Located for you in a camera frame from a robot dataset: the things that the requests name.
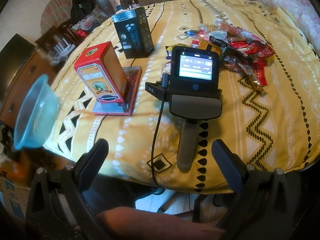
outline black jacket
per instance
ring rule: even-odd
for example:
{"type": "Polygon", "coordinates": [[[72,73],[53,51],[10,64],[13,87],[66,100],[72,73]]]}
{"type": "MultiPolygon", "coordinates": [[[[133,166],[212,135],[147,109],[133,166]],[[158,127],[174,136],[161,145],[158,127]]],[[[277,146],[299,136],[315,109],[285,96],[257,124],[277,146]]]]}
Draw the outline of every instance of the black jacket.
{"type": "Polygon", "coordinates": [[[81,21],[94,9],[95,1],[93,0],[72,0],[70,16],[73,24],[81,21]]]}

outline snack pile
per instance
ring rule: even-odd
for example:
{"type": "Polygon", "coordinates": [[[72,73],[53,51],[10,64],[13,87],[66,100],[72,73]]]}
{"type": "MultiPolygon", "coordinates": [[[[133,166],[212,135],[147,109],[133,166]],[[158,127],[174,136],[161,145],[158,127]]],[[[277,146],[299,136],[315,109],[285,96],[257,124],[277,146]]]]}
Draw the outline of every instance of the snack pile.
{"type": "MultiPolygon", "coordinates": [[[[250,84],[255,91],[263,91],[268,85],[264,68],[273,61],[275,52],[253,33],[234,27],[221,21],[212,24],[200,24],[198,30],[189,30],[185,34],[193,38],[189,47],[208,49],[219,54],[221,67],[232,72],[248,75],[250,84]]],[[[175,44],[167,49],[167,59],[171,59],[175,44]]]]}

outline electric shaver box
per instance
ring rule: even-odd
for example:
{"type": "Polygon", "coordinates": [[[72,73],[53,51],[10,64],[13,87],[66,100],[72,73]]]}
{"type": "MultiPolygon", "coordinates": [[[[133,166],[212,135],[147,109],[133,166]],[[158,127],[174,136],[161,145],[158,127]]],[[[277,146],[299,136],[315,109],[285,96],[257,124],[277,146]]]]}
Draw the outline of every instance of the electric shaver box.
{"type": "Polygon", "coordinates": [[[124,101],[128,80],[110,41],[85,49],[74,69],[100,102],[124,101]]]}
{"type": "Polygon", "coordinates": [[[112,16],[126,58],[149,57],[154,50],[148,18],[143,7],[112,16]]]}

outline television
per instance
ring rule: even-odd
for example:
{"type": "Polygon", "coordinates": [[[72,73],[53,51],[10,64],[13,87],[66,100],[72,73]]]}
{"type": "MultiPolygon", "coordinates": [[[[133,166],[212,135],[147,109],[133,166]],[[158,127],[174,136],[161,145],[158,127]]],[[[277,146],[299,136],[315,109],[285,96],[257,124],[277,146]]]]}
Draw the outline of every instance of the television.
{"type": "Polygon", "coordinates": [[[13,77],[22,67],[36,46],[15,34],[0,52],[0,107],[5,98],[5,92],[13,77]]]}

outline drawer knob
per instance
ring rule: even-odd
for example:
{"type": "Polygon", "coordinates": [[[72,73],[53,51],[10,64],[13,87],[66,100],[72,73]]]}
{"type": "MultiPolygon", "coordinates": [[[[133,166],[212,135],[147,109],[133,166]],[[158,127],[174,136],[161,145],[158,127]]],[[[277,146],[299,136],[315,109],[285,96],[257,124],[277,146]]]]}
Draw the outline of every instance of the drawer knob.
{"type": "Polygon", "coordinates": [[[11,106],[9,108],[9,113],[12,113],[13,109],[14,109],[14,103],[11,104],[11,106]]]}
{"type": "Polygon", "coordinates": [[[35,69],[36,69],[36,66],[33,65],[33,66],[30,68],[30,70],[29,70],[29,74],[32,74],[35,69]]]}

